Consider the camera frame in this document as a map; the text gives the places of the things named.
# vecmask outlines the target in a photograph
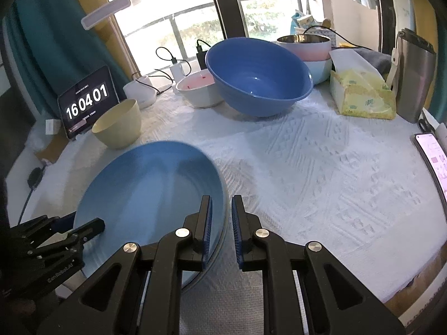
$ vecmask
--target balcony railing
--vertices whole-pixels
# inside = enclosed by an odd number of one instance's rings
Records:
[[[239,10],[241,11],[241,15],[242,15],[242,17],[243,17],[243,16],[244,16],[244,13],[243,13],[243,10],[242,10],[242,5],[241,5],[241,2],[242,2],[242,1],[251,1],[251,0],[238,0],[238,3],[239,3]],[[305,14],[310,14],[310,5],[309,5],[309,1],[310,1],[310,0],[306,0],[306,11],[303,11],[303,3],[302,3],[302,0],[297,0],[297,2],[298,2],[298,9],[299,9],[300,11],[302,11],[303,13],[305,13]],[[176,21],[175,21],[175,18],[176,18],[177,16],[182,15],[182,14],[186,14],[186,13],[188,13],[188,12],[196,11],[196,10],[199,10],[199,9],[204,9],[204,8],[206,8],[206,7],[211,7],[211,6],[214,6],[214,3],[206,3],[206,4],[203,4],[203,5],[198,5],[198,6],[195,6],[195,7],[191,7],[191,8],[189,8],[189,9],[185,9],[185,10],[182,10],[182,11],[179,11],[179,12],[175,12],[175,13],[173,13],[173,14],[164,16],[164,17],[162,17],[162,18],[160,18],[160,19],[151,21],[150,23],[147,23],[147,24],[143,25],[141,28],[138,28],[138,29],[136,29],[136,30],[130,32],[129,34],[125,35],[124,37],[127,38],[127,37],[129,37],[130,35],[135,34],[137,31],[140,31],[140,30],[149,28],[150,26],[153,26],[153,25],[155,25],[155,24],[161,23],[161,22],[163,22],[163,21],[165,21],[165,20],[169,20],[169,22],[171,23],[171,27],[172,27],[172,31],[173,31],[173,33],[174,33],[175,40],[176,40],[176,42],[177,42],[177,44],[178,44],[178,47],[179,47],[179,49],[180,49],[180,53],[182,54],[182,59],[187,59],[187,58],[188,58],[188,55],[187,55],[187,53],[186,53],[185,45],[184,45],[184,43],[183,43],[182,36],[181,36],[181,34],[180,34],[180,30],[178,29],[178,26],[177,26],[177,23],[176,23]],[[244,23],[245,35],[248,36],[248,30],[247,30],[247,24],[246,24],[246,22],[245,22],[245,18],[242,19],[242,21],[243,21],[243,23]]]

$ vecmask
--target silver screw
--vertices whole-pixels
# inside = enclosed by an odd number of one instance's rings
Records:
[[[137,250],[138,246],[135,243],[126,243],[122,248],[126,253],[132,253]]]
[[[267,229],[258,229],[256,232],[254,232],[259,238],[266,238],[269,236],[270,232]]]
[[[175,231],[175,235],[180,238],[187,237],[189,236],[189,230],[186,228],[179,228]]]
[[[321,248],[323,248],[321,243],[318,243],[317,241],[310,242],[308,244],[308,247],[312,252],[319,252],[319,251],[321,251]]]

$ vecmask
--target phone screen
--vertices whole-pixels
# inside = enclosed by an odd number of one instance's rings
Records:
[[[447,158],[446,154],[439,145],[436,137],[431,133],[423,135],[416,135],[416,141],[424,151],[428,162],[433,168],[439,184],[441,185],[444,193],[444,198],[447,200]]]

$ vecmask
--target smartphone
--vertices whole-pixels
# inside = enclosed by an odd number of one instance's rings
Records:
[[[417,133],[414,143],[424,159],[447,214],[447,156],[432,133]]]

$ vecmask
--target digital clock display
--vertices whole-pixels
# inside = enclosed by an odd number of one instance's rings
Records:
[[[71,140],[89,130],[96,120],[118,104],[109,68],[104,66],[58,98],[66,136]]]

